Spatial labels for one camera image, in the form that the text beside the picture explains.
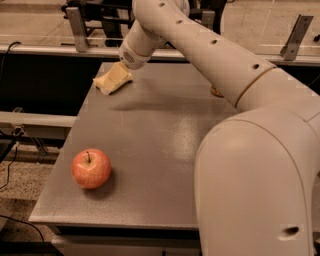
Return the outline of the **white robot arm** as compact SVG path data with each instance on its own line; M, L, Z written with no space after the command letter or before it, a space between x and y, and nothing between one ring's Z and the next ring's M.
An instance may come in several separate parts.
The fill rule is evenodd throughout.
M187 0L132 0L132 10L119 50L128 68L170 42L238 111L206 135L195 160L203 255L314 256L320 96L189 19Z

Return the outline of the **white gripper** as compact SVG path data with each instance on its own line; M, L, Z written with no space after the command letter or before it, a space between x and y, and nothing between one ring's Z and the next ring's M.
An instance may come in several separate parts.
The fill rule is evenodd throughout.
M155 50L164 44L163 38L150 32L135 20L119 48L119 58L123 63L113 64L107 72L106 82L117 84L127 81L128 68L131 70L142 68L151 59Z

